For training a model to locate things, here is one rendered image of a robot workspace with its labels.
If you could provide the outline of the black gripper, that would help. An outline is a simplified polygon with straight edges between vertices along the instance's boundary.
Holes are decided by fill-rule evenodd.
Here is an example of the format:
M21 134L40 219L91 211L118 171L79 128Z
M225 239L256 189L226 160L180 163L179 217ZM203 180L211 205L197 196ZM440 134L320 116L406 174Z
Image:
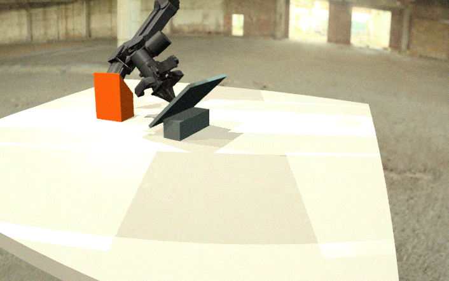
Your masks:
M144 78L142 78L139 84L134 88L134 92L137 98L139 98L144 95L144 90L152 88L151 95L170 102L175 97L173 86L179 82L184 74L180 70L176 70L172 71L167 77L166 74L168 72L165 72L161 74L159 78L155 78L152 75L150 65L153 64L156 66L157 62L159 61L151 59L141 66L139 69L139 76Z

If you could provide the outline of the grey-green switch panel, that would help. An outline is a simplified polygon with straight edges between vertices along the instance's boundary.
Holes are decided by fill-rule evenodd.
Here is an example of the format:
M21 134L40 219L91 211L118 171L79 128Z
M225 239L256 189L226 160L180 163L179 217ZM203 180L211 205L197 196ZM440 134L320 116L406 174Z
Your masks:
M195 105L226 77L222 74L185 86L148 127L163 123L163 138L175 141L182 141L208 127L210 109Z

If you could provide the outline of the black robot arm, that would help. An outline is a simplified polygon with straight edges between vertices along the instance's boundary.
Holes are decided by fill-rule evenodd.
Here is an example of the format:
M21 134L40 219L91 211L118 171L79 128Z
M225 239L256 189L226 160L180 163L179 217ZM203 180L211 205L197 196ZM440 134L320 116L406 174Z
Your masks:
M179 0L156 0L154 9L149 14L147 19L143 22L140 29L135 36L124 42L108 59L111 63L107 73L120 74L124 79L126 75L136 68L138 70L141 66L158 56L161 52L171 44L171 41L162 32L167 22L173 17L179 7ZM161 74L178 67L179 63L176 56L171 55L162 62L157 62L157 65L150 65L152 75L159 78ZM126 66L127 65L127 66Z

